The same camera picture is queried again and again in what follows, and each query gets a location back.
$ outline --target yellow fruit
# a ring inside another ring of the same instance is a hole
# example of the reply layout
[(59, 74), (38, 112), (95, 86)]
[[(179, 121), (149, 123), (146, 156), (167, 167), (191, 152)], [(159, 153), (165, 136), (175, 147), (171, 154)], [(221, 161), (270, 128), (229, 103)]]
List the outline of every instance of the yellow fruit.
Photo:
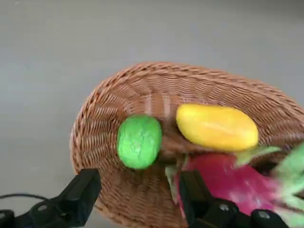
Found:
[(177, 110), (176, 122), (190, 142), (215, 150), (237, 152), (258, 143), (255, 122), (236, 108), (182, 104)]

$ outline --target pink dragon fruit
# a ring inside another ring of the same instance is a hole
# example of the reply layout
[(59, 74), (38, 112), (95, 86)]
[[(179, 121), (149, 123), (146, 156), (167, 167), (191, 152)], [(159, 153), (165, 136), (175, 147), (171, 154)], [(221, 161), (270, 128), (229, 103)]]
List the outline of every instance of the pink dragon fruit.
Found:
[[(304, 189), (304, 143), (275, 167), (270, 177), (247, 165), (252, 158), (277, 150), (266, 147), (235, 155), (208, 153), (186, 158), (182, 169), (198, 170), (214, 197), (235, 202), (245, 214), (250, 215), (255, 209), (269, 209), (278, 213), (289, 227), (303, 228), (304, 200), (295, 194)], [(179, 204), (184, 215), (178, 194), (180, 173), (170, 166), (166, 168), (166, 175), (173, 201)], [(283, 208), (282, 204), (297, 211)]]

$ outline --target gray floor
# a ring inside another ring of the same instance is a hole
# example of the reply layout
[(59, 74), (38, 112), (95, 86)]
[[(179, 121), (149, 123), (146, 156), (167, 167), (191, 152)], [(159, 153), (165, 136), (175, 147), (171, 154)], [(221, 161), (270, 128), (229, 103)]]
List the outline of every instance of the gray floor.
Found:
[[(300, 0), (0, 0), (0, 194), (58, 194), (73, 177), (68, 141), (82, 102), (138, 62), (221, 68), (303, 105), (303, 12)], [(86, 227), (110, 223), (94, 213)]]

